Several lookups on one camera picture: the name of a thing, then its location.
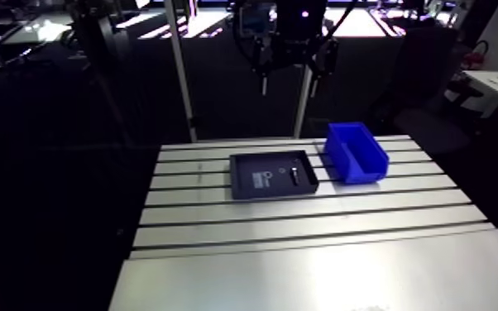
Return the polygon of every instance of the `metal worktable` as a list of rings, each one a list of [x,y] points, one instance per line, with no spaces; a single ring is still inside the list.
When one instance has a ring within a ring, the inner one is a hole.
[[[111,310],[498,310],[498,229],[408,136],[377,184],[324,140],[163,146]],[[233,201],[232,154],[305,150],[316,194]]]

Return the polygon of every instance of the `small part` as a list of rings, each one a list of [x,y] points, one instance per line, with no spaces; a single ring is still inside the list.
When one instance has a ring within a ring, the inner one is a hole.
[[[297,168],[292,167],[290,173],[291,173],[291,179],[294,182],[294,185],[299,186],[299,176],[297,175]]]

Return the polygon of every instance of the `small black box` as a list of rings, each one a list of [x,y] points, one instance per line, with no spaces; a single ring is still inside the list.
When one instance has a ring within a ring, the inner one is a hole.
[[[234,199],[313,194],[318,180],[305,151],[230,155]]]

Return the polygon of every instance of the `office chair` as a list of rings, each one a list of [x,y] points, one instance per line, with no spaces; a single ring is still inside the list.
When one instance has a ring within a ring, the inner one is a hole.
[[[454,46],[457,31],[416,28],[407,32],[387,90],[371,105],[366,124],[375,133],[400,131],[412,136],[428,153],[459,150],[470,142],[461,129],[429,109],[442,100],[459,66]]]

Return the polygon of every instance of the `blue plastic bin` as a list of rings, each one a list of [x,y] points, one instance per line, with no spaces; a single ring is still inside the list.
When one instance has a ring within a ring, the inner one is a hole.
[[[361,123],[329,124],[326,152],[345,184],[367,184],[386,177],[388,155]]]

